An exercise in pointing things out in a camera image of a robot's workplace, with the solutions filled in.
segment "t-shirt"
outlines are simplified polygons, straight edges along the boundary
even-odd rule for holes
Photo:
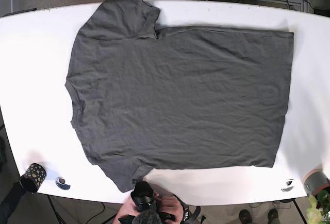
[[[293,33],[156,30],[160,12],[106,0],[77,34],[65,86],[88,160],[122,192],[153,168],[272,167]]]

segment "camera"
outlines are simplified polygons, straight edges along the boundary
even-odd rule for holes
[[[131,192],[130,196],[133,202],[135,203],[138,212],[153,210],[158,213],[163,223],[167,219],[176,221],[174,215],[158,211],[159,206],[155,198],[154,190],[147,182],[141,181],[136,183],[134,191]],[[181,203],[184,209],[184,215],[183,215],[183,219],[181,220],[181,224],[193,223],[200,214],[201,207],[197,206],[195,212],[191,214],[189,211],[189,207],[184,202],[182,202],[181,199],[179,199],[177,196],[175,197]],[[119,221],[121,224],[131,224],[134,218],[135,216],[127,216],[124,218],[120,218]]]

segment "black cup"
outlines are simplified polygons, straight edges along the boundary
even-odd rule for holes
[[[37,163],[31,164],[25,174],[21,176],[21,186],[27,192],[36,193],[45,180],[46,175],[46,170],[41,165]]]

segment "white table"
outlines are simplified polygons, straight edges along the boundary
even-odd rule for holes
[[[305,196],[300,180],[320,165],[330,175],[330,19],[232,3],[149,3],[162,10],[157,28],[215,25],[295,33],[289,110],[274,167],[153,170],[146,180],[156,190],[192,205],[262,202]],[[40,193],[122,203],[129,193],[87,161],[70,124],[71,99],[64,87],[76,34],[98,6],[0,19],[0,106],[20,174],[30,163],[47,170]],[[55,185],[59,176],[70,190]],[[288,179],[295,179],[295,188],[284,193]]]

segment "camera strap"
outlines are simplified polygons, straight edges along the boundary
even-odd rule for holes
[[[180,224],[192,224],[197,217],[199,216],[200,212],[201,212],[201,207],[200,206],[196,206],[196,210],[193,214],[189,215],[191,212],[189,211],[189,206],[186,205],[180,198],[178,198],[177,196],[175,196],[178,201],[181,203],[182,207],[184,208],[184,217],[181,221]]]

